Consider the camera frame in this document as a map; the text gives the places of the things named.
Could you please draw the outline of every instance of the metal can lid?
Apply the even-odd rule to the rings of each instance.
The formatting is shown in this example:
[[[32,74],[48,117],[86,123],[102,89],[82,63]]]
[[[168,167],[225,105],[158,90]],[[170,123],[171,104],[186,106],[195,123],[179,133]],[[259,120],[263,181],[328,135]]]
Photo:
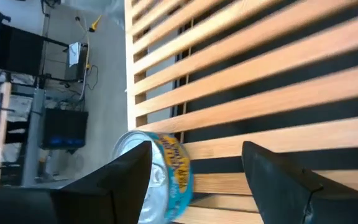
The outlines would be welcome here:
[[[152,142],[153,158],[150,182],[147,187],[138,223],[161,224],[163,223],[165,211],[168,206],[169,183],[167,167],[163,155],[153,139],[142,131],[130,131],[121,136],[118,140],[114,147],[112,158],[118,158],[144,141]]]

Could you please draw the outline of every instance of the black box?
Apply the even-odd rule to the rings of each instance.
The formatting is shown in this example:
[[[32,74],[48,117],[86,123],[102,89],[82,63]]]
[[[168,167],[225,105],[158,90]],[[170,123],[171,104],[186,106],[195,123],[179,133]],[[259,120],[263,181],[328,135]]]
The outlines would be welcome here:
[[[45,109],[40,147],[78,149],[85,146],[88,112]]]

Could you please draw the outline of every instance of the cable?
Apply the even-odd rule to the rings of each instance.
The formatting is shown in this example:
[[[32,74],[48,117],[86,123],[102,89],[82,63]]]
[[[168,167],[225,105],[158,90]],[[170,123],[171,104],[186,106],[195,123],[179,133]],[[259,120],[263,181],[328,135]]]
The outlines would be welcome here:
[[[87,74],[87,71],[88,71],[88,64],[89,64],[89,60],[90,60],[90,49],[91,49],[90,36],[89,36],[88,31],[85,29],[85,27],[87,27],[86,18],[82,13],[81,13],[81,15],[82,15],[82,18],[84,19],[84,25],[85,26],[83,26],[82,23],[80,23],[79,19],[76,19],[76,21],[77,21],[78,25],[80,25],[80,27],[84,30],[84,32],[86,34],[86,41],[87,41],[87,44],[88,44],[88,51],[86,53],[84,79],[83,79],[82,92],[81,92],[79,101],[81,101],[84,98],[84,95],[85,95],[86,74]]]
[[[66,62],[61,62],[61,61],[58,61],[58,60],[52,60],[52,59],[45,59],[47,60],[48,62],[57,62],[57,63],[63,63],[63,64],[67,64]]]
[[[86,26],[86,18],[85,16],[83,16],[84,18],[84,23],[85,23],[85,26]],[[83,27],[83,25],[77,21],[79,23],[79,25],[82,27],[82,29],[84,30],[84,36],[87,36],[87,44],[88,44],[88,51],[86,53],[86,63],[85,63],[85,71],[84,71],[84,82],[85,83],[85,76],[86,76],[86,72],[87,72],[87,67],[88,67],[88,64],[89,64],[89,57],[90,57],[90,39],[89,39],[89,35],[88,35],[88,32],[86,31],[86,29]],[[50,26],[50,15],[48,16],[48,25],[47,25],[47,31],[45,33],[45,37],[48,37],[48,33],[49,33],[49,26]],[[57,60],[50,60],[50,59],[46,59],[47,58],[47,46],[45,47],[45,51],[44,51],[44,60],[43,60],[43,63],[42,63],[42,74],[44,74],[44,70],[45,70],[45,61],[51,61],[51,62],[58,62],[58,63],[66,63],[66,62],[61,62],[61,61],[57,61]],[[74,79],[74,80],[64,80],[64,79],[60,79],[60,78],[52,78],[52,77],[46,77],[45,75],[32,75],[33,77],[40,77],[40,78],[45,78],[45,79],[50,79],[50,80],[55,80],[55,81],[60,81],[60,82],[77,82],[78,80],[77,79]],[[79,100],[82,100],[83,98],[83,95],[84,95],[84,90],[85,90],[85,84],[83,85],[83,91],[81,92],[81,96],[80,96],[80,99]]]
[[[93,70],[93,68],[96,68],[96,73],[95,73],[95,76],[96,76],[96,81],[95,81],[95,83],[93,84],[93,86],[92,86],[92,88],[91,88],[91,86],[90,86],[90,84],[89,83],[87,83],[86,84],[86,86],[89,88],[89,90],[94,90],[94,87],[98,84],[98,77],[99,77],[99,67],[97,67],[96,65],[92,65],[92,67],[91,67],[91,70],[89,71],[89,75],[91,75],[92,74],[92,70]]]
[[[67,102],[67,100],[72,99],[72,98],[73,98],[74,96],[76,96],[76,95],[79,95],[79,94],[78,94],[77,92],[75,92],[75,94],[71,95],[70,97],[68,97],[68,98],[66,98],[66,99],[64,99],[64,100],[60,100],[60,101],[57,103],[57,106],[60,107],[60,103],[65,102],[65,103],[67,103],[67,106],[66,106],[66,108],[65,108],[66,110],[67,110],[68,106],[71,106],[71,109],[72,109],[72,110],[76,110],[77,107],[81,106],[81,104],[82,104],[81,101],[72,102],[72,103]]]
[[[70,91],[70,92],[72,92],[72,93],[76,93],[77,95],[80,95],[80,94],[81,94],[81,93],[78,93],[78,92],[75,91],[75,90],[70,90],[70,89],[60,90],[60,89],[58,89],[58,88],[54,88],[54,90],[57,90],[57,91],[59,91],[60,93],[66,93],[66,92]]]
[[[42,14],[43,14],[44,16],[46,16],[46,17],[50,17],[50,14],[45,13],[44,2],[45,2],[45,0],[41,0],[41,11],[42,11]]]

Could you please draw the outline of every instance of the wooden slat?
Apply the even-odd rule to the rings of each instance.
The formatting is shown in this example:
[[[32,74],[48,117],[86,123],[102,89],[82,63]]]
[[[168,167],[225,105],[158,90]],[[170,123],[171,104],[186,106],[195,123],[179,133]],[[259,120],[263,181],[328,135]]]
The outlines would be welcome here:
[[[188,207],[175,222],[184,224],[263,224],[262,217],[258,213],[198,207]]]
[[[125,6],[125,29],[129,30],[132,27],[132,17],[131,17],[131,0],[124,1]],[[137,55],[133,54],[133,42],[137,37],[133,37],[130,34],[125,34],[125,46],[126,46],[126,71],[127,71],[127,91],[133,89],[136,82],[145,78],[145,73],[138,73],[137,75],[132,75],[132,69],[134,67],[134,61],[138,60],[142,54],[145,52],[138,53]],[[147,124],[147,117],[141,116],[137,117],[134,113],[135,104],[140,103],[146,99],[145,94],[139,95],[130,95],[127,94],[127,125],[128,130],[132,130],[138,126]]]
[[[200,15],[222,1],[223,0],[192,0],[192,2],[189,2],[186,6],[174,13],[174,15],[170,16],[157,27],[154,27],[150,32],[135,42],[134,53],[144,50],[147,46],[162,39],[174,29],[190,21],[191,18]]]
[[[281,0],[237,0],[135,63],[134,75]]]
[[[195,174],[194,192],[252,195],[244,173]]]
[[[358,67],[146,124],[139,129],[176,133],[357,97]]]
[[[258,212],[254,198],[243,195],[211,195],[192,203],[191,206]]]
[[[358,170],[320,170],[316,173],[358,190]],[[194,191],[211,194],[251,195],[245,173],[195,174]]]
[[[131,7],[132,9],[129,13],[129,16],[132,15],[132,18],[137,17],[140,13],[144,12],[153,3],[153,1],[154,0],[139,0],[138,3]]]
[[[142,102],[135,106],[136,115],[178,105],[357,48],[358,18]]]
[[[358,1],[306,0],[294,3],[262,19],[260,22],[242,29],[210,45],[202,51],[184,58],[176,64],[136,83],[134,94],[143,93],[172,80],[176,80],[188,73],[196,72],[208,65],[235,56],[355,4],[358,4]]]
[[[132,35],[138,34],[140,31],[143,31],[148,26],[151,25],[158,18],[164,16],[166,13],[179,6],[181,3],[186,0],[169,0],[162,1],[160,4],[156,5],[150,12],[142,17],[141,20],[137,21],[132,29],[129,31]]]
[[[358,190],[358,170],[325,170],[317,173]]]
[[[212,159],[241,156],[244,141],[252,141],[273,152],[358,147],[358,118],[192,142],[184,147],[191,159]]]

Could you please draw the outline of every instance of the tuna can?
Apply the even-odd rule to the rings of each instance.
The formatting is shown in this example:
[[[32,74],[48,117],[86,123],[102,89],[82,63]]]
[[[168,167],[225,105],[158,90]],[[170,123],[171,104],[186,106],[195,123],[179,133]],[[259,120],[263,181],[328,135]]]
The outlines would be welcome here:
[[[152,142],[152,170],[139,222],[163,224],[174,221],[193,195],[193,174],[184,147],[169,134],[129,131],[114,147],[113,159],[143,141]]]

